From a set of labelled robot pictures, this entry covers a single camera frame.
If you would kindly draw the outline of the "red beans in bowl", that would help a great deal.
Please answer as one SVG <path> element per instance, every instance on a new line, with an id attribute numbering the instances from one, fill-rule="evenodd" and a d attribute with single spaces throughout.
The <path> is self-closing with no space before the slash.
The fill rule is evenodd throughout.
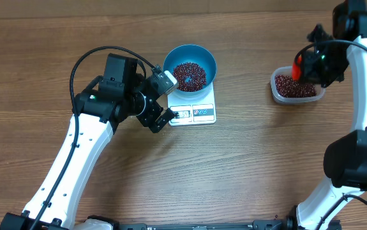
<path id="1" fill-rule="evenodd" d="M 179 86 L 184 92 L 200 91 L 207 85 L 206 71 L 198 64 L 186 62 L 177 65 L 172 72 Z"/>

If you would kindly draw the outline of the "red adzuki beans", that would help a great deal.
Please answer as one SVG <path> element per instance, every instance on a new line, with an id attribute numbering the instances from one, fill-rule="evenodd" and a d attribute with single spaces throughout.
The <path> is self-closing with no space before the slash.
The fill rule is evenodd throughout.
<path id="1" fill-rule="evenodd" d="M 274 82 L 279 95 L 285 98 L 308 98 L 317 95 L 314 84 L 294 81 L 288 75 L 276 75 Z"/>

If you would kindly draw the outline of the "white digital kitchen scale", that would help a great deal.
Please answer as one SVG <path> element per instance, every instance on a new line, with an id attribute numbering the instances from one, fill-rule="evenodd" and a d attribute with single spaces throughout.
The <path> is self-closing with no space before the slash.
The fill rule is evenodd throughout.
<path id="1" fill-rule="evenodd" d="M 178 113 L 178 117 L 169 121 L 169 125 L 208 125 L 216 122 L 216 104 L 214 87 L 210 83 L 206 88 L 195 92 L 175 90 L 167 96 L 168 108 Z"/>

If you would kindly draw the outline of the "orange scoop with blue handle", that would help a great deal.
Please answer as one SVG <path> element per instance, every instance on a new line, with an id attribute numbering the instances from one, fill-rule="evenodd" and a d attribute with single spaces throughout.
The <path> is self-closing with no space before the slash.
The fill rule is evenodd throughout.
<path id="1" fill-rule="evenodd" d="M 294 81 L 299 81 L 299 79 L 301 78 L 302 75 L 302 71 L 301 71 L 301 61 L 302 61 L 302 56 L 298 56 L 293 64 L 292 64 L 292 72 L 291 72 L 291 76 L 292 79 Z"/>

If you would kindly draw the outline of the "clear plastic food container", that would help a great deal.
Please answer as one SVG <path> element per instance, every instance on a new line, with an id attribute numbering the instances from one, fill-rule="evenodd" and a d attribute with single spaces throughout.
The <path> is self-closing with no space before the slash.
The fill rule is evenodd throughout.
<path id="1" fill-rule="evenodd" d="M 277 75 L 291 75 L 291 72 L 292 72 L 291 66 L 284 66 L 284 67 L 280 67 L 276 69 L 271 76 L 271 80 L 270 80 L 271 91 L 272 91 L 273 99 L 276 103 L 283 104 L 283 105 L 297 105 L 297 104 L 303 104 L 303 103 L 314 102 L 314 101 L 320 100 L 325 95 L 326 89 L 321 88 L 320 85 L 316 85 L 315 86 L 315 89 L 317 92 L 316 96 L 304 97 L 304 98 L 287 98 L 287 97 L 281 96 L 275 84 L 275 77 Z"/>

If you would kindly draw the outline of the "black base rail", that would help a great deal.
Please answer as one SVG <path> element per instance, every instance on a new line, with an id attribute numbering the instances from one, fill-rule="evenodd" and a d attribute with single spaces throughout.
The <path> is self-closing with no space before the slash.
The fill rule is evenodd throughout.
<path id="1" fill-rule="evenodd" d="M 303 229 L 297 227 L 296 218 L 287 216 L 286 219 L 273 220 L 254 220 L 253 222 L 243 223 L 217 223 L 217 224 L 120 224 L 111 218 L 97 215 L 90 215 L 81 224 L 76 224 L 74 230 L 286 230 Z"/>

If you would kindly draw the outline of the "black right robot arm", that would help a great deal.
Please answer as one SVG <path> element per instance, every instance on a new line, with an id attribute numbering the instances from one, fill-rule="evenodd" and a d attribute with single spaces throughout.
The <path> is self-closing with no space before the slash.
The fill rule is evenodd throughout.
<path id="1" fill-rule="evenodd" d="M 339 229 L 335 216 L 367 192 L 367 7 L 344 1 L 333 10 L 333 32 L 321 25 L 307 37 L 292 63 L 292 78 L 323 88 L 352 72 L 354 114 L 350 132 L 324 153 L 324 179 L 287 220 L 289 229 Z"/>

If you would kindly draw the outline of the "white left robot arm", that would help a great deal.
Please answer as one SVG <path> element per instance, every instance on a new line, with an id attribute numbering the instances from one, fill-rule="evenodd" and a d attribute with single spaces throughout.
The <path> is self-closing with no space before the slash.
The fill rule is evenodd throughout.
<path id="1" fill-rule="evenodd" d="M 143 127 L 159 132 L 176 114 L 157 99 L 176 89 L 178 81 L 159 66 L 147 77 L 142 62 L 109 54 L 103 75 L 94 78 L 75 99 L 66 138 L 49 173 L 20 215 L 7 213 L 1 229 L 71 229 L 86 183 L 118 125 L 135 116 Z"/>

